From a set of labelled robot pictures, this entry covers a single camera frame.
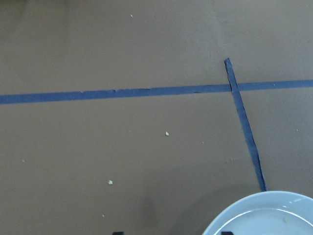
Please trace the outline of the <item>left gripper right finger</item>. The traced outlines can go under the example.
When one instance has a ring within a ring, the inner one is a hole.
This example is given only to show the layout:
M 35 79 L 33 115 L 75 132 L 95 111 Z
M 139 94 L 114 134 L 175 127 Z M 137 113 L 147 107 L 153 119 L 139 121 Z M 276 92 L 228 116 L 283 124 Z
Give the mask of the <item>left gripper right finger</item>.
M 221 231 L 221 235 L 232 235 L 231 231 Z

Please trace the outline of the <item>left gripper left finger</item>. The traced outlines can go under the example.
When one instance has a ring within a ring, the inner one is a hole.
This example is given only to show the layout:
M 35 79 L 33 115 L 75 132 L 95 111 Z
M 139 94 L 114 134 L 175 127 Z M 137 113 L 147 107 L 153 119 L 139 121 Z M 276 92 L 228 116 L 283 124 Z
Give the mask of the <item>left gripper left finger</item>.
M 113 232 L 112 235 L 124 235 L 123 231 Z

